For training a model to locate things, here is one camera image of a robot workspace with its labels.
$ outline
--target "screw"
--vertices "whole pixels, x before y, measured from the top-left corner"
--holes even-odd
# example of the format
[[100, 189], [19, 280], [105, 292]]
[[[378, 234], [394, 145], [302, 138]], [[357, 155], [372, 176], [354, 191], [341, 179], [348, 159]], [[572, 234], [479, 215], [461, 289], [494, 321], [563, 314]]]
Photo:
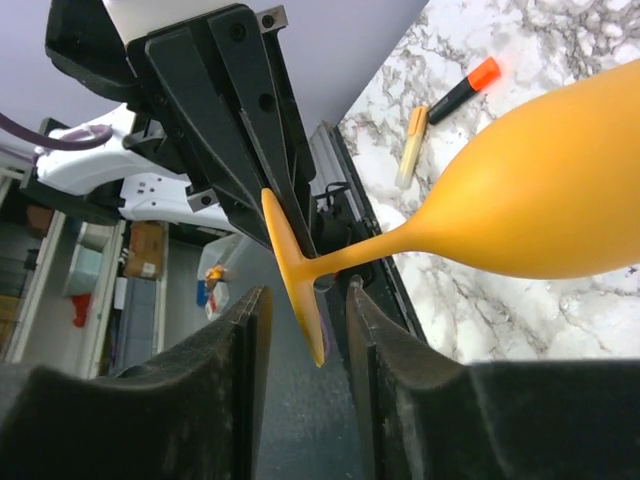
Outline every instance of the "screw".
[[229, 36], [234, 42], [241, 42], [247, 36], [247, 29], [241, 23], [234, 23], [229, 29]]
[[270, 113], [276, 109], [276, 99], [273, 98], [273, 95], [263, 93], [258, 98], [258, 105], [263, 112]]
[[271, 28], [275, 25], [276, 21], [273, 19], [271, 15], [265, 15], [262, 17], [262, 26], [264, 28]]
[[160, 105], [167, 104], [167, 98], [164, 95], [160, 95], [159, 93], [156, 93], [153, 96], [153, 99], [156, 101], [156, 103], [159, 103]]

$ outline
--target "marker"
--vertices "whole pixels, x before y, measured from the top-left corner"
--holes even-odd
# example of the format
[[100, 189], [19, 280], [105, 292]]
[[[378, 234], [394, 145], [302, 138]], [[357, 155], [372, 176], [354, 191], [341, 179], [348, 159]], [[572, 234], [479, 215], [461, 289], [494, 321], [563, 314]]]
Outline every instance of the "marker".
[[429, 109], [429, 124], [436, 125], [464, 102], [500, 77], [500, 67], [493, 57], [487, 58], [473, 72]]
[[411, 185], [411, 178], [413, 177], [413, 171], [416, 168], [416, 161], [422, 146], [422, 139], [427, 131], [428, 117], [429, 109], [427, 107], [417, 107], [411, 112], [407, 143], [405, 144], [402, 161], [396, 176], [396, 187], [402, 190], [406, 190]]

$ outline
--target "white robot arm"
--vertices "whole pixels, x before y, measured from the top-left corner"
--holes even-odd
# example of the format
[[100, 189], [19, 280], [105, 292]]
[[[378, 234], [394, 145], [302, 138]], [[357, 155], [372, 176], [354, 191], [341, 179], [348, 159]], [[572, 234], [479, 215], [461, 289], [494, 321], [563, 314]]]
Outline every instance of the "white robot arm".
[[[211, 199], [208, 208], [194, 212], [187, 202], [186, 175], [177, 175], [123, 146], [131, 133], [135, 114], [121, 105], [91, 124], [108, 125], [111, 138], [102, 146], [77, 152], [40, 151], [36, 164], [38, 181], [74, 196], [86, 195], [100, 185], [124, 180], [120, 214], [127, 220], [160, 220], [236, 232], [220, 207]], [[53, 130], [52, 137], [65, 137], [86, 125]]]

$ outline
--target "blue object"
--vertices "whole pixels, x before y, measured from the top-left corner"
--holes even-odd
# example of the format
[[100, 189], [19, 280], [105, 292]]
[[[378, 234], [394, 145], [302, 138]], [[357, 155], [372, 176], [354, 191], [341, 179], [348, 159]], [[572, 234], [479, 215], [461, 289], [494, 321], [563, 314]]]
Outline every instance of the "blue object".
[[207, 304], [209, 294], [207, 293], [207, 287], [204, 280], [198, 280], [198, 289], [196, 291], [196, 304], [199, 307], [204, 307]]

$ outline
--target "marble countertop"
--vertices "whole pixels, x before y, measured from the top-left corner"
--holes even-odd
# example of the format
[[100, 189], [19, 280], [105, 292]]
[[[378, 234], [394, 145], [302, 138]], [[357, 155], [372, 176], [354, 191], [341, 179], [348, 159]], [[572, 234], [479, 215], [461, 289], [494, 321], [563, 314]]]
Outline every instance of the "marble countertop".
[[[430, 127], [409, 190], [394, 187], [411, 110], [487, 56], [503, 76]], [[640, 58], [640, 0], [431, 0], [340, 124], [383, 231], [411, 216], [492, 120], [562, 85]], [[640, 357], [640, 267], [566, 281], [394, 257], [432, 347], [457, 361]]]

